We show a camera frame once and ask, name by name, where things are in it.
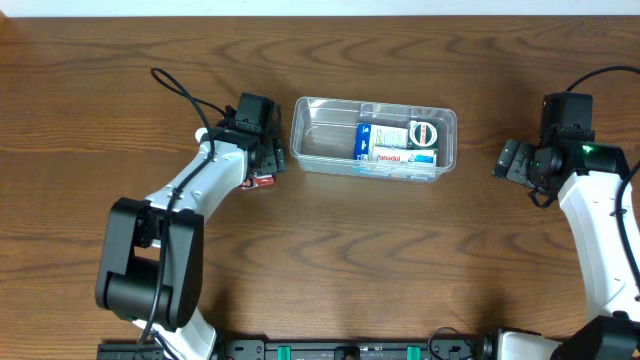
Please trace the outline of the red orange small box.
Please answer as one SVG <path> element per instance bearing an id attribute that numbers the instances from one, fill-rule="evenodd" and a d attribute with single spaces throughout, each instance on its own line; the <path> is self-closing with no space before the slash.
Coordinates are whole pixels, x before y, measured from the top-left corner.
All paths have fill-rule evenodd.
<path id="1" fill-rule="evenodd" d="M 249 190 L 253 188 L 271 186 L 275 184 L 275 176 L 273 174 L 268 175 L 251 175 L 244 182 L 241 183 L 240 188 L 242 190 Z"/>

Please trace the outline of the blue Kool Fever box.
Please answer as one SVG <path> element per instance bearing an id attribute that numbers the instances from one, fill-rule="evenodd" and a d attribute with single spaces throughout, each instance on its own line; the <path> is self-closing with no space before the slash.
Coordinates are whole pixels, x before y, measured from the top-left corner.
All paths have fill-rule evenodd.
<path id="1" fill-rule="evenodd" d="M 435 166 L 419 164 L 388 164 L 372 160 L 376 147 L 409 149 L 407 147 L 408 125 L 405 127 L 359 123 L 357 126 L 353 159 L 354 171 L 362 175 L 383 178 L 412 179 L 430 177 Z"/>

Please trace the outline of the white Panadol box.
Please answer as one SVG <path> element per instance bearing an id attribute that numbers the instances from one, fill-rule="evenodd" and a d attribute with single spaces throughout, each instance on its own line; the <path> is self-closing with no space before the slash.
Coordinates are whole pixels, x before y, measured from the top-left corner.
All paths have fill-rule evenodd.
<path id="1" fill-rule="evenodd" d="M 376 147 L 372 152 L 372 160 L 388 164 L 419 164 L 425 166 L 435 166 L 436 152 L 431 149 L 419 150 Z"/>

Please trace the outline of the small white-capped dark bottle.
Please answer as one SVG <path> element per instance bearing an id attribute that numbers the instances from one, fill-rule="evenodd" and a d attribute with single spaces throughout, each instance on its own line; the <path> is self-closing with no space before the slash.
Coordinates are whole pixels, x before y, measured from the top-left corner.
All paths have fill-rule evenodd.
<path id="1" fill-rule="evenodd" d="M 208 135 L 208 131 L 206 128 L 202 127 L 199 128 L 196 132 L 195 132 L 195 139 L 196 142 L 198 144 L 202 144 L 203 142 L 206 142 L 209 140 L 209 135 Z"/>

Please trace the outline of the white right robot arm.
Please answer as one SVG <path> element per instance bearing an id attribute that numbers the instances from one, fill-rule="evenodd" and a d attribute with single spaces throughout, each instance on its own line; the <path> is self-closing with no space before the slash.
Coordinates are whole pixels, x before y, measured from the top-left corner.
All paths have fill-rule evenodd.
<path id="1" fill-rule="evenodd" d="M 623 150 L 598 143 L 593 99 L 569 91 L 543 99 L 540 142 L 510 139 L 493 175 L 529 188 L 538 208 L 558 204 L 579 257 L 587 322 L 564 341 L 500 329 L 481 359 L 632 359 L 639 353 L 639 229 Z"/>

